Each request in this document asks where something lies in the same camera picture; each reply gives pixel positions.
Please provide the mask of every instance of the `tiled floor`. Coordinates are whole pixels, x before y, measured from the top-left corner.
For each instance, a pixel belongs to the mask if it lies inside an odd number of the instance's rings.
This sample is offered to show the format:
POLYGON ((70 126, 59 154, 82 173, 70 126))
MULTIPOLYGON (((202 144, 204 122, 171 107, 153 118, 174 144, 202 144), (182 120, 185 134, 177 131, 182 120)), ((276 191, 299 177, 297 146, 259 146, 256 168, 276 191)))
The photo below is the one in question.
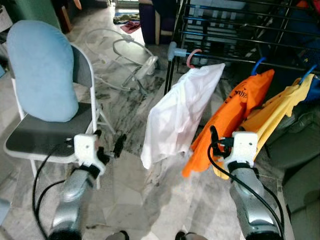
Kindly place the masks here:
MULTIPOLYGON (((74 28, 67 35, 69 40, 88 53, 91 60, 97 58, 86 49, 84 36, 90 30, 109 28, 121 32, 112 18, 115 9, 90 9, 74 19, 74 28)), ((143 43, 141 30, 132 34, 143 43)), ((147 97, 139 91, 130 93, 110 89, 102 83, 96 85, 96 96, 103 111, 117 131, 112 136, 104 128, 106 148, 111 149, 117 136, 127 134, 128 139, 119 159, 110 162, 101 178, 101 189, 94 190, 89 204, 85 240, 104 240, 118 230, 126 230, 132 240, 173 240, 179 230, 191 231, 209 240, 237 240, 242 234, 234 202, 229 194, 230 182, 214 175, 210 168, 203 173, 193 173, 183 178, 181 170, 186 163, 182 154, 156 163, 150 170, 142 166, 139 158, 144 141, 149 110, 163 96, 166 76, 167 46, 148 46, 159 56, 158 69, 143 84, 150 93, 147 97)), ((88 92, 76 87, 77 96, 88 100, 88 92)), ((18 111, 10 76, 0 81, 0 145, 18 124, 18 111)), ((0 198, 11 201, 10 212, 3 224, 15 240, 42 237, 31 211, 33 176, 29 161, 13 159, 0 148, 1 165, 7 164, 9 177, 0 185, 0 198)), ((275 192, 277 178, 265 152, 257 160, 262 180, 275 192)), ((39 191, 48 184, 64 178, 68 166, 48 163, 39 181, 39 191)), ((48 230, 58 204, 62 186, 56 186, 44 199, 41 219, 48 230)))

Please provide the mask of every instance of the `black cable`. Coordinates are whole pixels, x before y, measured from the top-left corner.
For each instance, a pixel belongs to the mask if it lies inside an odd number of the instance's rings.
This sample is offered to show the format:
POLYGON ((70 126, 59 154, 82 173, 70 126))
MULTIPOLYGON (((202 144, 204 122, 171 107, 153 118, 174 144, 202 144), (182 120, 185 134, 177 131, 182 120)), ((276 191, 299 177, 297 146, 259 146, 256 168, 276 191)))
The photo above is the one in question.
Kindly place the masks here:
POLYGON ((280 211, 280 221, 281 221, 281 226, 283 228, 283 230, 285 230, 285 218, 284 218, 284 211, 282 209, 282 206, 281 206, 281 203, 279 202, 277 196, 274 194, 273 191, 271 191, 269 188, 267 188, 264 184, 263 185, 263 188, 273 197, 273 199, 275 200, 278 208, 279 208, 279 211, 280 211))
POLYGON ((284 240, 285 239, 285 233, 284 233, 284 229, 282 227, 282 224, 277 216, 277 214, 275 213, 275 211, 271 208, 271 206, 259 195, 257 194, 251 187, 249 187, 247 184, 245 184, 243 181, 241 181, 239 178, 237 178, 236 176, 230 174, 229 172, 227 172, 226 170, 222 169, 220 166, 218 166, 215 161, 211 158, 211 154, 210 154, 210 149, 213 149, 212 145, 210 144, 210 146, 208 147, 207 150, 207 155, 208 158, 211 162, 211 164, 217 168, 220 172, 224 173, 225 175, 227 175, 229 178, 231 178, 232 180, 236 181, 238 184, 242 185, 244 188, 246 188, 250 193, 252 193, 272 214, 272 216, 274 217, 278 228, 280 230, 281 233, 281 239, 284 240))
POLYGON ((40 175, 40 172, 41 170, 43 169, 43 167, 45 166, 46 162, 48 161, 48 159, 50 158, 50 156, 56 151, 58 150, 58 148, 62 145, 62 144, 65 144, 65 143, 68 143, 72 141, 71 140, 67 140, 65 141, 64 143, 59 143, 59 144, 56 144, 51 150, 50 152, 48 153, 47 157, 44 159, 44 161, 41 163, 39 169, 36 171, 36 175, 35 175, 35 178, 34 178, 34 181, 33 181, 33 186, 32 186, 32 212, 33 212, 33 215, 35 217, 35 221, 36 221, 36 224, 38 225, 39 229, 40 229, 40 232, 42 234, 42 236, 44 237, 45 240, 48 239, 48 235, 44 229, 44 227, 42 226, 41 224, 41 221, 39 219, 39 216, 37 215, 37 211, 36 211, 36 187, 37 187, 37 181, 39 179, 39 175, 40 175))
POLYGON ((49 186, 47 186, 43 192, 41 193, 39 199, 38 199, 38 202, 36 204, 36 208, 35 208, 35 214, 37 215, 37 217, 40 219, 40 214, 39 214, 39 211, 40 211, 40 206, 41 206, 41 202, 42 202, 42 199, 44 198, 44 196, 46 195, 46 193, 49 191, 49 189, 51 189, 52 187, 54 187, 55 185, 58 185, 58 184, 62 184, 64 183, 65 180, 60 180, 60 181, 56 181, 52 184, 50 184, 49 186))

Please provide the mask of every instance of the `light blue cushion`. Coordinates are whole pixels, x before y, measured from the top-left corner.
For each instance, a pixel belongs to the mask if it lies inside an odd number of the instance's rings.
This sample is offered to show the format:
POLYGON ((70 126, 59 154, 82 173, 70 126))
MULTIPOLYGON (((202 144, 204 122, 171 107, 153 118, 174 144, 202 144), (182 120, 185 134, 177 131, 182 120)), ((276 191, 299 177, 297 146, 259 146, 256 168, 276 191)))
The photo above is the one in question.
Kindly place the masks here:
POLYGON ((47 122, 72 119, 78 100, 67 38, 45 22, 22 20, 11 27, 7 49, 23 110, 47 122))

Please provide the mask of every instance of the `clothes drying rack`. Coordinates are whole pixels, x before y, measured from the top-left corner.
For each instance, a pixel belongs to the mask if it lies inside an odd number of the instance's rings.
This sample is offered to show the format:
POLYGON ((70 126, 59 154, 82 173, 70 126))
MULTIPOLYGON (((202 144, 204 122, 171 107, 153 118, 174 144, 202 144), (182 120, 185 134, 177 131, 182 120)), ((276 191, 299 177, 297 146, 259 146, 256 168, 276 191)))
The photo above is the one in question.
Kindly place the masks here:
POLYGON ((263 66, 306 72, 318 64, 312 73, 320 74, 319 25, 313 0, 182 0, 164 94, 171 88, 175 65, 185 65, 195 49, 202 50, 192 56, 196 67, 255 64, 265 57, 263 66))

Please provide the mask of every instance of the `gray chair seat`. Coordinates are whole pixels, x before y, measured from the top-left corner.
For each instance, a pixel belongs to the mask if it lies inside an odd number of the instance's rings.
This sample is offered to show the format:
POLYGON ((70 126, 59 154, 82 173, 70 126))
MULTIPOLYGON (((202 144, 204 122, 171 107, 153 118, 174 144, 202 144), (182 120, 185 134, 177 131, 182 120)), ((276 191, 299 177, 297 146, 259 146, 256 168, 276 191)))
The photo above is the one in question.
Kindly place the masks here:
MULTIPOLYGON (((91 104, 82 102, 79 102, 76 115, 68 122, 47 122, 27 114, 7 139, 4 150, 17 158, 25 158, 26 155, 33 157, 38 155, 43 158, 57 144, 77 134, 85 133, 91 120, 91 104)), ((73 154, 73 147, 62 144, 52 156, 68 158, 73 154)), ((61 162, 73 161, 61 159, 61 162)))

